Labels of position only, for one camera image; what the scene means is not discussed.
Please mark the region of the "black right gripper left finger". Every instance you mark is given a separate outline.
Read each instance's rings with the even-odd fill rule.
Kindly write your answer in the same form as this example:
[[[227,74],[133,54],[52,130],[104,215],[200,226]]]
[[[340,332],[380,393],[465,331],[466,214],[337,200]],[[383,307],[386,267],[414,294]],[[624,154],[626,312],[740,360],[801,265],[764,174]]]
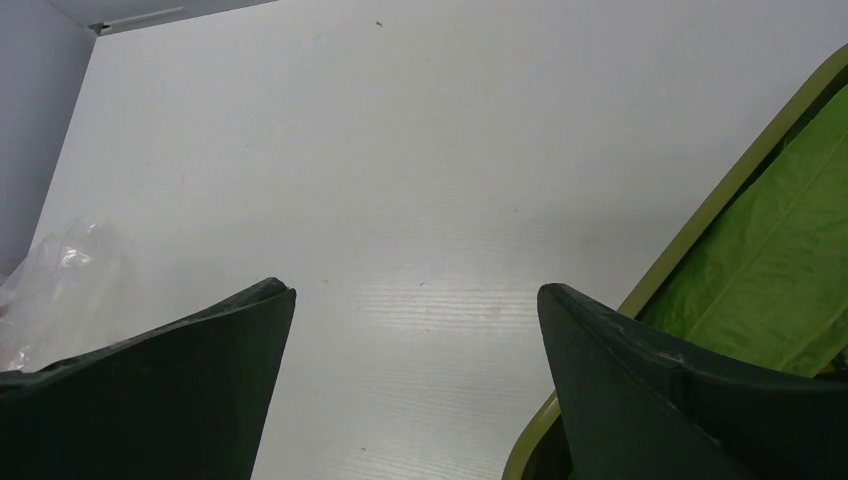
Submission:
[[[1,376],[5,479],[247,479],[296,291],[266,278],[127,340]]]

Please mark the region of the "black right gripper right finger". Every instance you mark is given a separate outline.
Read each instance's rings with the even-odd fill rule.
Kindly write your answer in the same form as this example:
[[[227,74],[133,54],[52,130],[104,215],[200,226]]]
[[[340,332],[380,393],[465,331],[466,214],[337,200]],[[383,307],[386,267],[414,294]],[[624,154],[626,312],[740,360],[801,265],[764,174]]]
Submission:
[[[580,479],[843,479],[847,386],[762,368],[564,284],[537,295]]]

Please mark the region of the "clear orange zip bag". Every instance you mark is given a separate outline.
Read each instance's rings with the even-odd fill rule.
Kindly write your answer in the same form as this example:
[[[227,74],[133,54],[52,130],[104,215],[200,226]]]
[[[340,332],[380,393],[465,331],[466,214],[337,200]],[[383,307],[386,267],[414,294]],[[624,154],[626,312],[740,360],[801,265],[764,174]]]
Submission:
[[[148,330],[146,290],[117,227],[81,217],[1,282],[1,368],[34,372]]]

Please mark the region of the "green leaf vegetable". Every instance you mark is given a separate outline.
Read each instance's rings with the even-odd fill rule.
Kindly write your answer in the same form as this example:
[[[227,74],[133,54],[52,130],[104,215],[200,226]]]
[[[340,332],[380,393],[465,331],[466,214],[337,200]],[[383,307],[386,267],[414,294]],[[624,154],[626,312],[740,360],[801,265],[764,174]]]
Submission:
[[[642,320],[812,377],[847,344],[847,94],[836,93],[715,220]]]

